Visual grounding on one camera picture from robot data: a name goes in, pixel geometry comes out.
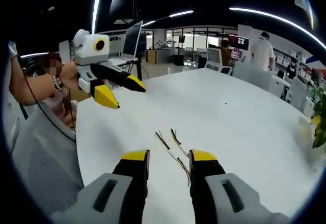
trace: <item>desk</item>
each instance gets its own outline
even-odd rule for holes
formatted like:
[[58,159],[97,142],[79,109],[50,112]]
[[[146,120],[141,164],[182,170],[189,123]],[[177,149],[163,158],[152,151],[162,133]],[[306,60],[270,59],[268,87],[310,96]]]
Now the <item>desk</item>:
[[174,49],[148,49],[145,51],[145,58],[148,63],[164,64],[168,63],[169,56],[174,54]]
[[137,68],[137,77],[139,80],[143,80],[142,76],[142,66],[141,66],[141,60],[137,58],[124,58],[124,57],[117,57],[117,58],[110,58],[108,60],[112,65],[115,66],[123,66],[128,64],[136,64]]
[[209,69],[144,81],[146,93],[117,88],[120,109],[78,104],[77,153],[84,184],[112,172],[127,151],[151,150],[143,223],[194,223],[184,171],[154,136],[160,130],[181,160],[169,129],[187,149],[208,151],[260,194],[273,212],[292,216],[311,194],[313,173],[296,146],[300,111],[242,80]]

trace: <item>glass wall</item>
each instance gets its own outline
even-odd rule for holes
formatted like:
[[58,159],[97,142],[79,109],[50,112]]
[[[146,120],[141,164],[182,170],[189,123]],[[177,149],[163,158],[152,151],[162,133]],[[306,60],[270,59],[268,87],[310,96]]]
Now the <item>glass wall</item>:
[[178,46],[179,36],[184,35],[184,43],[180,43],[179,47],[186,51],[202,51],[208,47],[220,47],[223,39],[228,40],[229,35],[237,35],[236,29],[226,29],[218,27],[190,27],[183,29],[172,29],[165,31],[165,40],[175,41],[174,46]]
[[154,31],[142,31],[146,34],[146,49],[152,49],[154,46]]
[[194,50],[194,28],[183,29],[183,35],[184,43],[181,47],[186,49],[186,51]]
[[173,35],[173,31],[172,30],[165,31],[165,40],[166,41],[172,41],[172,35]]
[[199,27],[195,28],[194,35],[194,51],[204,52],[207,47],[207,28]]

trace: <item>yellow robot eye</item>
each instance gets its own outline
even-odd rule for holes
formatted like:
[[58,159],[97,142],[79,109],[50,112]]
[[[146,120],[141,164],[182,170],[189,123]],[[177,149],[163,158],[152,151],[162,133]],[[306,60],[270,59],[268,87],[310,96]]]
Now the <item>yellow robot eye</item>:
[[104,48],[104,40],[98,39],[94,44],[95,51],[101,51]]

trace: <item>white robot head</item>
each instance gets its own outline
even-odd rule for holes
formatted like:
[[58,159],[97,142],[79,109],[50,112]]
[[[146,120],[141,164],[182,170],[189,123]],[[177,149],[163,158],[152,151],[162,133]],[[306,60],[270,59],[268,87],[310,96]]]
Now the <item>white robot head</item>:
[[75,62],[79,65],[89,65],[108,60],[110,38],[107,35],[91,34],[80,29],[73,38]]

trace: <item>human hand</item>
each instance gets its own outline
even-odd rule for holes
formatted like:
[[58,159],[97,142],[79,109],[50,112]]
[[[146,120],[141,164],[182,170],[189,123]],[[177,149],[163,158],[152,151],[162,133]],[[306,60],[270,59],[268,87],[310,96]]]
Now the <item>human hand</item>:
[[70,111],[67,116],[62,120],[62,122],[71,127],[72,125],[75,125],[75,121],[76,121],[76,118],[77,118],[77,111]]
[[69,61],[62,67],[60,80],[65,87],[78,89],[77,65],[74,61]]

